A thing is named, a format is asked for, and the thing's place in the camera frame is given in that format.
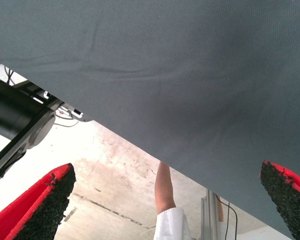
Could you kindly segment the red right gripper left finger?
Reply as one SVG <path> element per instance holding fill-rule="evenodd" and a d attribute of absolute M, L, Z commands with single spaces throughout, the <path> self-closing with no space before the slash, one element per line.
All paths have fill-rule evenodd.
<path fill-rule="evenodd" d="M 71 163 L 44 175 L 0 212 L 0 240 L 53 240 L 75 182 Z"/>

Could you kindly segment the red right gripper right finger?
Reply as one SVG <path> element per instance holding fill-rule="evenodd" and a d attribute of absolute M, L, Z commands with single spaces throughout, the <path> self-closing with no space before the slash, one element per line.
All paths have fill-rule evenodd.
<path fill-rule="evenodd" d="M 260 181 L 295 240 L 300 240 L 300 175 L 265 160 Z"/>

